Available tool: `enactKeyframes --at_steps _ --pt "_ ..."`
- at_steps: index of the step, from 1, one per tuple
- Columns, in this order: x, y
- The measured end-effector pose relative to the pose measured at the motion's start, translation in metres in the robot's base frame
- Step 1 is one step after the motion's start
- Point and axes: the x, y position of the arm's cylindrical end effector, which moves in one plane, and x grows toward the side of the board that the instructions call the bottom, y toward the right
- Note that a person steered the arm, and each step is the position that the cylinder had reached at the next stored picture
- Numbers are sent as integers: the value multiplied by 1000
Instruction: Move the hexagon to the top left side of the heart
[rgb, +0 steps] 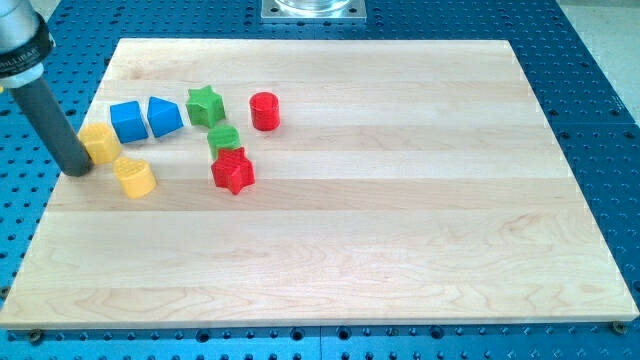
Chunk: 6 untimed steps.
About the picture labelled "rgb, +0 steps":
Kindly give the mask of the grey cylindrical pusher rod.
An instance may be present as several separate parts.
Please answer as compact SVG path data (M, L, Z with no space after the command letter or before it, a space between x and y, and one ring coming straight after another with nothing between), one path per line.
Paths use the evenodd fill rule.
M90 156L43 77L9 92L65 175L80 177L92 169Z

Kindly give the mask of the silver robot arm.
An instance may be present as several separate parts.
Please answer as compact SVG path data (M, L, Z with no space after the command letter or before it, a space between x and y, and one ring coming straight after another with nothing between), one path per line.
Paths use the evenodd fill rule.
M55 46L28 0L1 2L1 86L9 91L61 171L79 177L93 162L44 78Z

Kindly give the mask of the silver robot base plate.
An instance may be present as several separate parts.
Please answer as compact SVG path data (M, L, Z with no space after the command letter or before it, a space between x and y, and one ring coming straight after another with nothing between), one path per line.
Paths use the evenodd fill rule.
M260 16L264 22L304 20L356 20L367 18L365 0L262 0Z

